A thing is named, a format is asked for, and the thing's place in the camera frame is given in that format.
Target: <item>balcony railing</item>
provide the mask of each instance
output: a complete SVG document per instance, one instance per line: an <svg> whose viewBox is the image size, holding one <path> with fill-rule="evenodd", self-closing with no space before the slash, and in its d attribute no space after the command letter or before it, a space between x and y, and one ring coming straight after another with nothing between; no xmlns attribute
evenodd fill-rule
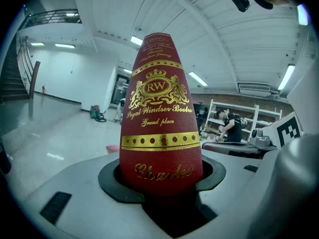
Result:
<svg viewBox="0 0 319 239"><path fill-rule="evenodd" d="M19 51L17 53L17 61L18 66L23 66L22 71L25 71L26 79L24 81L25 88L29 94L30 99L33 99L34 96L34 88L35 88L35 80L38 74L40 62L36 61L35 65L32 65L29 49L27 46L28 37L22 37L19 39Z"/></svg>
<svg viewBox="0 0 319 239"><path fill-rule="evenodd" d="M27 16L19 30L31 26L60 22L82 24L79 11L77 9L51 10Z"/></svg>

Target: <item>doorway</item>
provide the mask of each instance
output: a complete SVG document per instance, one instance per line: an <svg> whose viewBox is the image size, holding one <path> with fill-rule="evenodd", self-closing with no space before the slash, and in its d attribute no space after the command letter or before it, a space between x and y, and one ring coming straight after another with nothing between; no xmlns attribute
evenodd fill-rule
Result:
<svg viewBox="0 0 319 239"><path fill-rule="evenodd" d="M118 105L122 98L125 98L128 90L130 78L118 74L116 77L115 88L113 89L111 103Z"/></svg>

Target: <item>person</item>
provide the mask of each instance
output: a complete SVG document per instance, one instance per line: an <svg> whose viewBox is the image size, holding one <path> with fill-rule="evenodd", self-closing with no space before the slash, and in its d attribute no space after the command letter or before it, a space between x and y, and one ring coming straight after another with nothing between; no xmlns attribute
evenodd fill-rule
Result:
<svg viewBox="0 0 319 239"><path fill-rule="evenodd" d="M224 110L218 110L215 119L224 121L225 126L220 127L221 135L218 140L222 140L227 133L226 142L241 141L241 125L234 114L227 114Z"/></svg>
<svg viewBox="0 0 319 239"><path fill-rule="evenodd" d="M115 122L122 121L122 112L124 111L124 104L125 104L125 98L122 98L120 100L120 103L118 105L118 108L116 109L114 120Z"/></svg>

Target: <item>shiny floor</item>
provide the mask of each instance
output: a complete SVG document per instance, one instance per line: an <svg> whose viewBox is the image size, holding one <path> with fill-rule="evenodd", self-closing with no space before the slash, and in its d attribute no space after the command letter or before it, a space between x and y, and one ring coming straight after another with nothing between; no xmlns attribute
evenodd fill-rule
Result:
<svg viewBox="0 0 319 239"><path fill-rule="evenodd" d="M109 109L104 116L112 120L115 112ZM79 110L47 130L31 134L27 144L9 153L12 169L6 177L14 196L24 201L67 166L107 155L106 145L119 145L121 134L121 126L109 120L97 122Z"/></svg>
<svg viewBox="0 0 319 239"><path fill-rule="evenodd" d="M79 104L34 93L33 100L8 101L0 105L0 136L32 120L53 115Z"/></svg>

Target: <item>shelving unit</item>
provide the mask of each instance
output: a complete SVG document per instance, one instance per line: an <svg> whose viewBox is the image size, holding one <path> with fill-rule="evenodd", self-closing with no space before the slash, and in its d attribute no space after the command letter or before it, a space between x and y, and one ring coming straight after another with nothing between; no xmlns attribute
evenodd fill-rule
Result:
<svg viewBox="0 0 319 239"><path fill-rule="evenodd" d="M246 107L246 106L239 106L239 105L233 105L233 104L218 103L218 102L214 102L212 99L210 102L206 124L202 131L202 136L203 134L208 135L212 133L213 135L216 135L216 136L220 135L220 132L218 131L218 127L219 125L224 126L224 122L218 119L213 119L212 114L216 113L216 110L217 110L216 108L231 109L234 113L238 113L238 114L245 112L246 115L251 116L253 118L253 119L247 118L247 116L244 117L244 119L248 122L247 127L249 129L246 129L246 128L242 129L242 131L244 132L242 142L249 141L249 138L251 137L251 133L256 128L256 125L268 126L273 123L270 121L258 120L258 115L263 115L264 118L265 116L268 116L270 117L270 120L274 120L275 118L275 121L277 121L282 118L282 114L283 114L282 110L280 110L280 112L277 113L277 112L259 109L259 105L255 105L254 107Z"/></svg>

